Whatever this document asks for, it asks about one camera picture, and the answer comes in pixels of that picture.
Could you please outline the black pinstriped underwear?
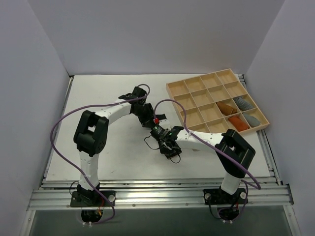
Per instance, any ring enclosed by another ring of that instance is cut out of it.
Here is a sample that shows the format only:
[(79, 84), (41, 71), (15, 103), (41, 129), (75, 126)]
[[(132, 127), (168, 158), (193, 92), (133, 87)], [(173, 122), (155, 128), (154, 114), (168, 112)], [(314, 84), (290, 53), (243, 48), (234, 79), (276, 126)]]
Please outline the black pinstriped underwear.
[(155, 119), (158, 119), (158, 125), (161, 126), (162, 128), (164, 129), (168, 129), (170, 130), (171, 129), (171, 125), (170, 125), (170, 122), (169, 120), (166, 118), (166, 115), (165, 114), (161, 114), (161, 115), (156, 115), (155, 117), (154, 116), (150, 116), (149, 118), (149, 123), (148, 123), (148, 127), (150, 129), (152, 129), (156, 123), (155, 123)]

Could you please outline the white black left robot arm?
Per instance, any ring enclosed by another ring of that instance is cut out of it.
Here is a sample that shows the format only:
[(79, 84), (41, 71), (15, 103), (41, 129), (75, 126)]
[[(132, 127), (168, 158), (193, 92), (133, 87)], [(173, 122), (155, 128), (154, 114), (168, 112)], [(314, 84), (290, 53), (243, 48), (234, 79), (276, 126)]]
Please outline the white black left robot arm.
[(154, 123), (153, 108), (146, 102), (149, 92), (136, 86), (131, 93), (118, 97), (112, 104), (99, 105), (100, 110), (85, 110), (74, 134), (74, 142), (80, 154), (80, 188), (82, 201), (94, 206), (99, 201), (98, 157), (106, 145), (109, 125), (118, 119), (133, 114), (144, 128), (152, 128)]

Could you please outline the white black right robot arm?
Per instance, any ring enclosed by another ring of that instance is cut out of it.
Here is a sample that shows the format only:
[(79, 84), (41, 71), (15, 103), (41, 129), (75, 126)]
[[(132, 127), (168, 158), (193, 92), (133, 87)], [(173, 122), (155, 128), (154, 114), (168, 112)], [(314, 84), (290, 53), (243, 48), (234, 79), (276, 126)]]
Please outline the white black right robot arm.
[(220, 186), (219, 198), (229, 203), (236, 198), (236, 191), (256, 154), (255, 149), (235, 130), (224, 133), (205, 133), (174, 126), (171, 130), (156, 125), (151, 135), (168, 158), (179, 155), (182, 149), (213, 150), (226, 174)]

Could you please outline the brown rolled cloth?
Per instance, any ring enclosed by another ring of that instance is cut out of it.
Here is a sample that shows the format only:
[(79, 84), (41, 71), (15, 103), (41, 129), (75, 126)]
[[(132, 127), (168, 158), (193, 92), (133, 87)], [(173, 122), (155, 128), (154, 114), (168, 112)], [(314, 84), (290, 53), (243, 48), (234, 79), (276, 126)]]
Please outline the brown rolled cloth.
[(216, 104), (219, 110), (221, 111), (221, 113), (224, 114), (225, 116), (230, 116), (230, 115), (238, 113), (238, 111), (230, 105), (227, 105), (222, 102), (217, 102)]

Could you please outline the wooden compartment tray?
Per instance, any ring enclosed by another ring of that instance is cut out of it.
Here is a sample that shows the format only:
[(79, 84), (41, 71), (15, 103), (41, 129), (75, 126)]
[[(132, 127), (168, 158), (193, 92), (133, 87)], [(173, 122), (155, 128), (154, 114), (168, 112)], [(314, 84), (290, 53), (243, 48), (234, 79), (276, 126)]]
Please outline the wooden compartment tray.
[(190, 130), (245, 135), (270, 123), (230, 68), (166, 84), (181, 121)]

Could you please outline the orange rolled cloth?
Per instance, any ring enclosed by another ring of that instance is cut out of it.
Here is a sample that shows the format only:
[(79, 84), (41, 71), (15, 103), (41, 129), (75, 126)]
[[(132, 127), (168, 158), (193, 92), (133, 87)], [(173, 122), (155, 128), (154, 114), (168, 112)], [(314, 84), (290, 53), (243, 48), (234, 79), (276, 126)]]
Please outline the orange rolled cloth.
[(239, 132), (245, 131), (250, 128), (247, 123), (242, 121), (238, 116), (231, 116), (228, 118), (228, 120)]

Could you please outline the grey striped rolled cloth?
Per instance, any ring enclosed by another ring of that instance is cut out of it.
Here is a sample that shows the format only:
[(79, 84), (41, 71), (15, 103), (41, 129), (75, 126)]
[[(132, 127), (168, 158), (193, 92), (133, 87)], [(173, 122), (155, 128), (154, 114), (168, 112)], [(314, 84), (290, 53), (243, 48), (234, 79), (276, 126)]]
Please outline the grey striped rolled cloth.
[(247, 110), (251, 110), (254, 108), (254, 106), (249, 103), (248, 101), (246, 101), (243, 97), (241, 96), (238, 96), (238, 97), (235, 97), (233, 98), (235, 104), (238, 106), (238, 108), (241, 110), (241, 111), (247, 111)]

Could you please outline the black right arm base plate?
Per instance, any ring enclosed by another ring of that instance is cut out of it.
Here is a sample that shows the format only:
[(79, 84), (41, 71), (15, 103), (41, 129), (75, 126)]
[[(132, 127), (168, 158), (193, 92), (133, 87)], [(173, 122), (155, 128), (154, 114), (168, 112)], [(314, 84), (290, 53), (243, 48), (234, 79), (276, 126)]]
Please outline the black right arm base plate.
[(248, 199), (246, 197), (247, 192), (245, 188), (238, 188), (232, 195), (225, 191), (218, 189), (204, 189), (204, 203), (206, 205), (235, 205), (235, 204), (247, 204)]

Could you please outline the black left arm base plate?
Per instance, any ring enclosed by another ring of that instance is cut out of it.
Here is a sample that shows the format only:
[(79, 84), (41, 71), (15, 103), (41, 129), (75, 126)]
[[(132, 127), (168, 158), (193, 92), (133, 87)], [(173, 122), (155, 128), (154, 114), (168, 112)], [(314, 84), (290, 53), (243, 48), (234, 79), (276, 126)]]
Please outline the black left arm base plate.
[(115, 191), (100, 191), (108, 200), (107, 202), (97, 192), (93, 192), (91, 196), (86, 197), (77, 191), (72, 193), (70, 207), (109, 207), (111, 204), (115, 205), (116, 192)]

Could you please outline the aluminium rail frame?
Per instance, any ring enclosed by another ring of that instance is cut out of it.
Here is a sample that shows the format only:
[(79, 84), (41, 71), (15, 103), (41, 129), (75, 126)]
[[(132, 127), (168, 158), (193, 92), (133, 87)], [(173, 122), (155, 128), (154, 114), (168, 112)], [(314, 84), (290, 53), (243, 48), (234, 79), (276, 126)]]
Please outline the aluminium rail frame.
[(160, 155), (150, 154), (155, 170), (136, 165), (121, 167), (110, 158), (111, 170), (101, 176), (102, 187), (116, 191), (116, 216), (96, 226), (82, 226), (80, 209), (70, 206), (68, 189), (79, 174), (56, 154), (51, 154), (45, 179), (33, 191), (28, 206), (25, 235), (239, 235), (298, 236), (301, 234), (293, 209), (290, 187), (282, 185), (267, 137), (263, 131), (250, 134), (258, 158), (250, 171), (258, 173), (261, 190), (249, 188), (249, 202), (232, 224), (220, 223), (204, 204), (203, 190), (222, 180), (218, 160), (204, 153), (196, 159), (183, 156), (180, 170)]

